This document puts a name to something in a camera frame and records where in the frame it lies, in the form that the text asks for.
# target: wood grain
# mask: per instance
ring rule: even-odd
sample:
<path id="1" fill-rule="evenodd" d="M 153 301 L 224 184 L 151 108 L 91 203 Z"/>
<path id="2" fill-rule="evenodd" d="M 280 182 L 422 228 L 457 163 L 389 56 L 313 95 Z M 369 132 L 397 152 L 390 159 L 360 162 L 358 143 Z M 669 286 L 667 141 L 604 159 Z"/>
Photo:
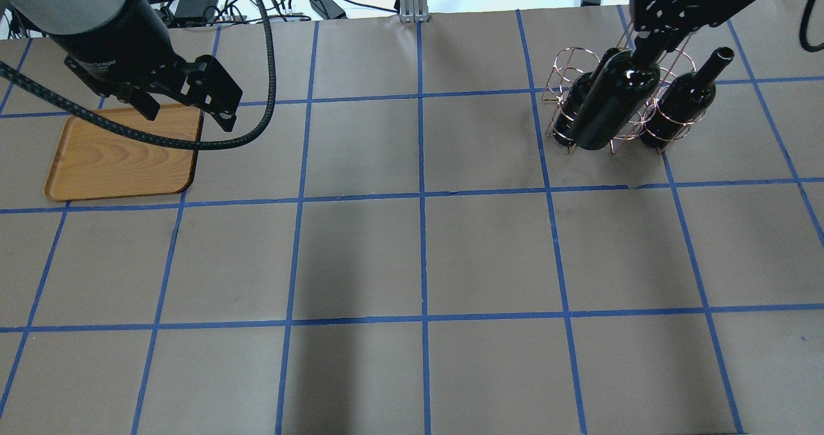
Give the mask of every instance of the wood grain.
<path id="1" fill-rule="evenodd" d="M 131 107 L 97 113 L 120 124 L 168 138 L 200 138 L 200 110 L 162 106 L 148 121 Z M 183 192 L 194 179 L 197 154 L 123 138 L 71 116 L 54 156 L 45 195 L 49 200 L 136 197 Z"/>

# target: bottle opening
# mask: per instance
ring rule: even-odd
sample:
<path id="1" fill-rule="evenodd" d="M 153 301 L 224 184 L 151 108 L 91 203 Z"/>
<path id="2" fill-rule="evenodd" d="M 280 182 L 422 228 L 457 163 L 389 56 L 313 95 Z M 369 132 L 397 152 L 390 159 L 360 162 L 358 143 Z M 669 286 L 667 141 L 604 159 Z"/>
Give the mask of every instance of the bottle opening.
<path id="1" fill-rule="evenodd" d="M 735 57 L 735 51 L 731 48 L 718 48 L 717 53 L 724 60 L 733 60 Z"/>

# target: black wine bottle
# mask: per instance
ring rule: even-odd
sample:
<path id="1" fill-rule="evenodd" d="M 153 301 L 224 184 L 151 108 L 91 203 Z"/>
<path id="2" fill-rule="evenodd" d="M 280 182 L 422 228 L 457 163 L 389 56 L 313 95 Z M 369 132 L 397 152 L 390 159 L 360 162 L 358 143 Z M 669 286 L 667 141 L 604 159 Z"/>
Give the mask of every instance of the black wine bottle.
<path id="1" fill-rule="evenodd" d="M 659 109 L 644 125 L 641 141 L 654 149 L 665 148 L 684 124 L 703 115 L 715 100 L 715 79 L 734 57 L 733 49 L 717 48 L 698 71 L 672 81 L 659 101 Z"/>
<path id="2" fill-rule="evenodd" d="M 606 63 L 569 129 L 578 147 L 606 147 L 650 98 L 661 82 L 657 60 L 670 39 L 671 34 L 652 33 L 635 51 L 621 51 Z"/>
<path id="3" fill-rule="evenodd" d="M 619 48 L 609 48 L 606 49 L 606 53 L 604 53 L 604 57 L 601 57 L 601 61 L 598 62 L 597 68 L 594 71 L 589 71 L 575 80 L 572 87 L 569 88 L 569 95 L 567 95 L 566 100 L 564 100 L 564 104 L 561 106 L 561 111 L 558 113 L 558 119 L 556 120 L 556 126 L 552 130 L 552 136 L 556 139 L 556 141 L 560 145 L 564 145 L 564 147 L 571 147 L 575 141 L 575 138 L 569 136 L 569 126 L 572 124 L 572 121 L 569 118 L 575 118 L 577 112 L 581 109 L 583 105 L 583 101 L 586 100 L 586 96 L 589 95 L 589 91 L 592 89 L 592 84 L 595 83 L 595 79 L 598 78 L 598 75 L 601 74 L 601 70 L 604 68 L 606 63 L 612 59 L 616 53 L 620 53 L 621 49 Z"/>

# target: blue tape line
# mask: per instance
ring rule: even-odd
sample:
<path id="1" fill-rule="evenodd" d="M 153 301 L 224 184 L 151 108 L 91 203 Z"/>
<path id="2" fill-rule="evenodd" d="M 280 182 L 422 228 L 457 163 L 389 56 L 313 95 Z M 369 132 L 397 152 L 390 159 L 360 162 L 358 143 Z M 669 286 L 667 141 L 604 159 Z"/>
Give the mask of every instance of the blue tape line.
<path id="1" fill-rule="evenodd" d="M 796 303 L 780 305 L 710 306 L 716 313 L 750 313 L 770 311 L 821 311 L 824 303 Z M 583 310 L 583 311 L 524 311 L 509 313 L 462 313 L 427 315 L 428 322 L 454 322 L 474 320 L 541 320 L 607 317 L 658 317 L 659 315 L 703 315 L 706 309 L 695 308 L 652 308 L 639 310 Z M 292 327 L 342 326 L 343 324 L 396 324 L 415 323 L 424 320 L 423 315 L 401 315 L 401 317 L 341 317 L 292 320 Z M 0 327 L 0 333 L 33 332 L 90 332 L 103 330 L 186 330 L 186 329 L 241 329 L 258 327 L 283 327 L 286 320 L 239 320 L 220 322 L 183 322 L 157 324 L 72 324 L 71 326 L 17 326 Z"/>
<path id="2" fill-rule="evenodd" d="M 573 318 L 661 317 L 662 315 L 704 314 L 703 308 L 650 308 L 645 310 L 571 311 Z"/>
<path id="3" fill-rule="evenodd" d="M 329 104 L 332 102 L 364 102 L 369 100 L 399 100 L 400 98 L 418 98 L 417 94 L 395 94 L 395 95 L 363 95 L 359 97 L 327 97 L 313 98 L 312 102 L 318 104 Z"/>
<path id="4" fill-rule="evenodd" d="M 218 27 L 214 32 L 214 43 L 212 44 L 212 57 L 218 56 L 218 46 L 220 45 L 221 28 Z"/>
<path id="5" fill-rule="evenodd" d="M 532 77 L 532 62 L 529 57 L 529 47 L 527 44 L 527 33 L 523 27 L 523 17 L 521 10 L 515 10 L 515 16 L 518 18 L 518 32 L 521 34 L 521 45 L 523 46 L 524 62 L 527 64 L 527 75 L 529 75 L 529 87 L 535 89 L 535 80 Z M 535 122 L 536 141 L 538 141 L 538 154 L 541 157 L 541 173 L 544 177 L 545 192 L 547 192 L 547 209 L 550 216 L 550 229 L 552 230 L 552 245 L 554 254 L 556 255 L 556 269 L 558 272 L 558 286 L 560 290 L 561 303 L 564 307 L 564 327 L 567 335 L 567 347 L 569 352 L 569 365 L 572 373 L 573 388 L 575 392 L 575 405 L 577 406 L 577 418 L 579 418 L 579 426 L 581 433 L 586 435 L 586 415 L 585 408 L 583 408 L 583 395 L 581 393 L 581 380 L 579 375 L 579 368 L 577 368 L 577 353 L 575 352 L 575 338 L 572 328 L 572 318 L 569 317 L 569 301 L 566 292 L 566 281 L 564 278 L 564 265 L 561 260 L 561 248 L 558 239 L 558 226 L 556 221 L 556 210 L 552 200 L 552 186 L 550 185 L 550 175 L 547 171 L 547 157 L 544 153 L 544 139 L 541 134 L 541 119 L 538 116 L 538 101 L 535 95 L 532 98 L 532 119 Z"/>
<path id="6" fill-rule="evenodd" d="M 816 311 L 824 310 L 824 303 L 796 303 L 789 305 L 710 306 L 713 313 L 751 313 L 762 311 Z"/>
<path id="7" fill-rule="evenodd" d="M 171 210 L 179 207 L 179 203 L 159 203 L 156 205 L 121 205 L 121 206 L 101 206 L 101 207 L 70 207 L 69 213 L 85 212 L 142 212 L 147 210 Z"/>
<path id="8" fill-rule="evenodd" d="M 169 285 L 169 275 L 171 274 L 171 263 L 174 259 L 174 248 L 177 247 L 177 235 L 180 232 L 180 222 L 183 221 L 183 205 L 186 202 L 186 191 L 180 194 L 180 202 L 177 205 L 177 217 L 174 219 L 174 229 L 171 232 L 171 239 L 169 241 L 169 251 L 165 256 L 165 267 L 163 268 L 163 279 L 160 285 L 160 293 L 157 295 L 157 307 L 155 309 L 154 323 L 152 327 L 152 336 L 149 339 L 149 348 L 146 353 L 146 362 L 144 364 L 144 373 L 140 379 L 140 390 L 138 391 L 138 403 L 135 405 L 135 417 L 132 418 L 132 435 L 138 433 L 138 426 L 140 424 L 140 415 L 144 408 L 144 398 L 146 396 L 146 385 L 149 380 L 149 373 L 152 371 L 152 361 L 154 358 L 154 348 L 157 342 L 157 330 L 160 324 L 160 318 L 163 313 L 163 303 L 165 302 L 165 291 Z"/>
<path id="9" fill-rule="evenodd" d="M 615 6 L 615 9 L 618 10 L 618 18 L 621 19 L 621 28 L 626 28 L 626 16 L 624 16 L 624 9 L 621 9 L 621 6 Z M 635 41 L 633 41 L 630 36 L 632 36 L 632 28 L 629 30 L 624 30 L 624 36 L 627 39 L 627 45 L 630 48 L 635 49 Z"/>
<path id="10" fill-rule="evenodd" d="M 552 192 L 592 192 L 600 190 L 630 190 L 627 185 L 600 185 L 600 186 L 560 186 L 552 188 Z"/>
<path id="11" fill-rule="evenodd" d="M 33 39 L 29 39 L 26 43 L 26 48 L 23 49 L 23 54 L 20 56 L 20 62 L 17 63 L 17 71 L 23 69 L 23 63 L 26 62 L 26 56 L 29 55 L 29 49 L 32 48 L 32 41 Z M 6 102 L 8 102 L 8 96 L 12 94 L 13 87 L 14 83 L 9 82 L 8 88 L 6 88 L 6 94 L 3 95 L 3 100 L 0 101 L 0 113 L 3 113 L 3 109 L 6 107 Z"/>
<path id="12" fill-rule="evenodd" d="M 61 207 L 51 208 L 4 208 L 0 209 L 0 215 L 18 215 L 21 213 L 59 213 L 62 212 Z"/>
<path id="13" fill-rule="evenodd" d="M 758 83 L 791 83 L 803 81 L 819 81 L 824 80 L 824 77 L 795 77 L 795 78 L 765 78 L 757 80 Z M 753 83 L 753 80 L 718 80 L 718 85 L 748 85 Z M 313 104 L 329 104 L 335 102 L 360 102 L 365 100 L 399 100 L 400 98 L 435 98 L 435 97 L 471 97 L 476 95 L 507 95 L 507 94 L 539 94 L 544 92 L 543 87 L 530 87 L 527 89 L 498 89 L 498 90 L 472 90 L 460 92 L 430 92 L 422 94 L 397 94 L 397 95 L 367 95 L 360 97 L 330 97 L 330 98 L 313 98 Z M 289 98 L 289 100 L 278 100 L 278 104 L 308 104 L 309 100 L 305 98 Z M 256 100 L 250 102 L 241 102 L 238 107 L 258 107 L 265 106 L 264 100 Z M 9 113 L 9 115 L 0 115 L 0 119 L 4 118 L 36 118 L 36 116 L 68 116 L 66 112 L 40 112 L 40 113 Z"/>
<path id="14" fill-rule="evenodd" d="M 315 89 L 315 65 L 317 65 L 317 40 L 320 25 L 315 22 L 312 36 L 312 61 L 309 66 L 309 90 L 306 94 L 306 122 L 303 127 L 303 158 L 301 158 L 301 181 L 298 191 L 297 214 L 295 215 L 295 234 L 292 243 L 292 268 L 289 273 L 289 294 L 286 301 L 286 322 L 283 328 L 283 352 L 280 359 L 280 381 L 277 385 L 277 409 L 274 430 L 280 435 L 283 431 L 283 405 L 286 400 L 286 370 L 289 364 L 289 344 L 292 339 L 292 314 L 295 308 L 295 284 L 297 280 L 297 253 L 300 248 L 301 222 L 303 221 L 303 196 L 306 192 L 306 162 L 309 157 L 309 132 L 312 124 L 312 94 Z"/>
<path id="15" fill-rule="evenodd" d="M 689 262 L 692 265 L 692 273 L 695 275 L 695 285 L 698 288 L 698 295 L 701 298 L 701 306 L 704 309 L 704 317 L 707 320 L 709 328 L 709 337 L 713 342 L 713 349 L 715 350 L 715 358 L 718 361 L 718 370 L 721 373 L 721 381 L 724 383 L 724 391 L 727 394 L 727 402 L 729 403 L 730 413 L 735 423 L 735 429 L 738 433 L 744 433 L 744 427 L 741 424 L 741 416 L 738 414 L 738 405 L 735 402 L 733 394 L 733 386 L 730 384 L 729 375 L 727 374 L 727 365 L 724 364 L 724 354 L 721 350 L 721 343 L 718 341 L 718 333 L 715 330 L 715 321 L 713 320 L 712 311 L 709 309 L 709 299 L 707 298 L 706 289 L 704 289 L 704 280 L 701 277 L 700 268 L 698 268 L 698 259 L 695 256 L 695 248 L 692 245 L 692 238 L 689 236 L 689 227 L 686 224 L 686 217 L 684 216 L 684 209 L 680 204 L 680 197 L 678 195 L 678 188 L 675 186 L 675 179 L 672 177 L 672 168 L 670 167 L 667 153 L 663 153 L 664 168 L 667 171 L 667 180 L 671 185 L 672 200 L 675 202 L 676 211 L 678 213 L 678 221 L 680 222 L 680 229 L 684 235 L 684 243 L 689 254 Z"/>
<path id="16" fill-rule="evenodd" d="M 716 85 L 748 85 L 752 82 L 750 80 L 715 80 Z"/>
<path id="17" fill-rule="evenodd" d="M 105 330 L 152 330 L 153 324 L 86 324 L 86 326 L 32 326 L 32 332 L 101 332 Z"/>
<path id="18" fill-rule="evenodd" d="M 739 39 L 738 33 L 736 33 L 735 31 L 733 21 L 727 21 L 727 26 L 729 26 L 730 33 L 733 34 L 735 45 L 738 48 L 739 54 L 741 54 L 742 62 L 744 62 L 744 68 L 747 68 L 747 74 L 750 75 L 750 80 L 753 81 L 753 88 L 756 90 L 756 95 L 758 96 L 758 101 L 762 105 L 762 109 L 764 109 L 764 115 L 767 118 L 767 122 L 770 124 L 773 136 L 775 136 L 775 142 L 778 142 L 779 148 L 781 149 L 781 153 L 783 153 L 783 157 L 785 157 L 786 159 L 789 172 L 791 172 L 792 178 L 795 180 L 795 182 L 798 185 L 798 189 L 801 191 L 801 200 L 803 200 L 804 206 L 806 206 L 807 208 L 807 214 L 809 214 L 810 220 L 812 221 L 812 226 L 815 229 L 816 235 L 818 235 L 818 242 L 821 244 L 821 246 L 824 246 L 824 229 L 822 229 L 821 227 L 821 221 L 819 221 L 818 216 L 816 216 L 816 211 L 812 207 L 809 195 L 807 195 L 807 191 L 804 189 L 803 181 L 801 181 L 800 175 L 798 175 L 798 170 L 795 168 L 795 164 L 792 162 L 792 157 L 789 156 L 789 151 L 787 150 L 787 147 L 783 142 L 783 139 L 781 138 L 781 133 L 779 132 L 778 127 L 775 125 L 773 115 L 770 112 L 770 107 L 767 105 L 767 102 L 764 99 L 764 94 L 762 93 L 762 89 L 758 85 L 758 81 L 756 81 L 756 75 L 753 72 L 753 67 L 750 65 L 749 59 L 747 59 L 747 54 L 744 53 L 744 47 L 742 47 L 741 39 Z"/>
<path id="19" fill-rule="evenodd" d="M 730 187 L 730 186 L 753 186 L 753 185 L 792 185 L 795 180 L 739 180 L 739 181 L 707 181 L 703 183 L 675 183 L 677 188 L 696 187 Z"/>
<path id="20" fill-rule="evenodd" d="M 730 26 L 730 28 L 733 27 L 733 22 L 732 21 L 729 22 L 729 26 Z M 744 53 L 744 51 L 741 51 L 741 46 L 739 45 L 739 43 L 740 43 L 740 40 L 736 39 L 736 45 L 738 45 L 739 51 L 741 53 Z M 756 78 L 756 82 L 759 83 L 759 84 L 765 84 L 765 83 L 798 83 L 798 82 L 804 82 L 804 81 L 824 81 L 824 77 L 787 77 L 787 78 L 762 78 L 762 79 L 757 79 Z M 742 80 L 742 84 L 751 83 L 751 82 L 753 82 L 753 81 L 751 81 L 751 80 Z"/>
<path id="21" fill-rule="evenodd" d="M 429 384 L 429 285 L 426 268 L 426 177 L 424 156 L 424 38 L 421 22 L 415 25 L 418 62 L 418 191 L 420 192 L 420 312 L 424 379 L 424 434 L 432 434 L 432 398 Z"/>
<path id="22" fill-rule="evenodd" d="M 292 98 L 291 100 L 278 100 L 277 104 L 307 104 L 308 102 L 305 98 Z M 256 100 L 253 102 L 241 102 L 238 104 L 238 107 L 259 107 L 265 106 L 265 100 Z"/>
<path id="23" fill-rule="evenodd" d="M 367 195 L 341 195 L 339 197 L 306 197 L 303 201 L 357 201 L 357 200 L 387 200 L 392 198 L 418 198 L 420 194 L 416 192 L 405 192 L 404 194 L 367 194 Z"/>
<path id="24" fill-rule="evenodd" d="M 274 203 L 297 203 L 297 198 L 258 198 L 252 200 L 186 201 L 189 207 L 228 207 L 233 205 L 270 205 Z"/>
<path id="25" fill-rule="evenodd" d="M 542 194 L 544 188 L 527 189 L 486 189 L 486 190 L 456 190 L 426 192 L 427 197 L 456 197 L 461 195 L 509 195 L 509 194 Z"/>
<path id="26" fill-rule="evenodd" d="M 43 113 L 9 113 L 0 115 L 0 119 L 6 118 L 41 118 L 42 116 L 68 116 L 68 112 L 43 112 Z"/>
<path id="27" fill-rule="evenodd" d="M 506 95 L 506 94 L 532 94 L 535 86 L 530 85 L 529 89 L 497 89 L 497 90 L 465 90 L 460 92 L 430 92 L 421 94 L 424 97 L 472 97 L 476 95 Z"/>
<path id="28" fill-rule="evenodd" d="M 801 178 L 803 183 L 824 183 L 824 178 Z M 792 185 L 796 180 L 782 178 L 775 180 L 739 180 L 739 181 L 704 181 L 704 182 L 683 182 L 675 183 L 677 188 L 702 188 L 702 187 L 730 187 L 748 185 Z M 627 185 L 591 185 L 591 186 L 559 186 L 551 188 L 551 192 L 595 192 L 604 190 L 630 190 L 630 189 L 668 189 L 669 183 L 649 183 L 637 188 L 630 188 Z M 430 197 L 457 197 L 466 195 L 506 195 L 506 194 L 541 194 L 546 192 L 544 188 L 524 188 L 524 189 L 477 189 L 459 191 L 432 191 L 425 192 L 427 198 Z M 401 192 L 401 194 L 362 194 L 362 195 L 341 195 L 326 197 L 305 197 L 304 203 L 311 201 L 359 201 L 359 200 L 385 200 L 395 198 L 419 198 L 419 192 Z M 279 203 L 297 203 L 299 198 L 260 198 L 250 200 L 214 200 L 214 201 L 186 201 L 184 207 L 224 207 L 233 205 L 270 205 Z M 168 210 L 177 208 L 177 203 L 157 203 L 152 205 L 112 205 L 100 207 L 70 207 L 68 212 L 136 212 L 150 210 Z M 64 211 L 62 207 L 39 207 L 39 208 L 0 208 L 0 215 L 21 214 L 21 213 L 59 213 Z"/>
<path id="29" fill-rule="evenodd" d="M 6 401 L 8 401 L 9 393 L 12 391 L 12 384 L 14 383 L 14 377 L 17 374 L 17 368 L 20 365 L 20 359 L 23 358 L 23 348 L 26 347 L 26 341 L 29 339 L 32 324 L 35 322 L 35 314 L 37 314 L 37 307 L 39 306 L 39 303 L 41 303 L 41 297 L 43 297 L 43 290 L 46 286 L 46 280 L 49 277 L 52 261 L 54 260 L 54 252 L 57 250 L 57 244 L 60 241 L 62 228 L 66 224 L 66 217 L 68 215 L 66 209 L 70 206 L 70 204 L 71 203 L 68 203 L 67 201 L 62 209 L 60 223 L 57 226 L 56 232 L 54 232 L 54 239 L 52 241 L 52 246 L 49 249 L 49 256 L 46 258 L 46 264 L 43 268 L 43 273 L 41 274 L 41 281 L 37 285 L 35 299 L 32 302 L 32 308 L 29 310 L 29 317 L 26 320 L 26 329 L 23 330 L 23 335 L 20 337 L 20 344 L 17 347 L 17 353 L 14 355 L 14 362 L 12 362 L 12 370 L 9 371 L 8 379 L 6 379 L 6 386 L 3 388 L 3 396 L 0 397 L 0 418 L 3 417 L 3 411 L 6 409 Z"/>
<path id="30" fill-rule="evenodd" d="M 191 330 L 191 329 L 247 329 L 256 327 L 283 327 L 285 320 L 239 320 L 217 322 L 182 322 L 173 324 L 157 324 L 161 330 Z"/>

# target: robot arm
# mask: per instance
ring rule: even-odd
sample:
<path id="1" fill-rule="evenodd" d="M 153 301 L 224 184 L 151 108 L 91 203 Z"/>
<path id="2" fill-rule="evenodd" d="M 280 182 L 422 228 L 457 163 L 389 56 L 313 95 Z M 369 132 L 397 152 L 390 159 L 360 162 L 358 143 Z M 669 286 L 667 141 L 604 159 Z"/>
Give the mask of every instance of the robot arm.
<path id="1" fill-rule="evenodd" d="M 238 83 L 217 59 L 186 62 L 146 0 L 10 0 L 68 53 L 65 64 L 101 97 L 115 95 L 148 119 L 167 95 L 210 113 L 224 131 L 235 124 Z"/>

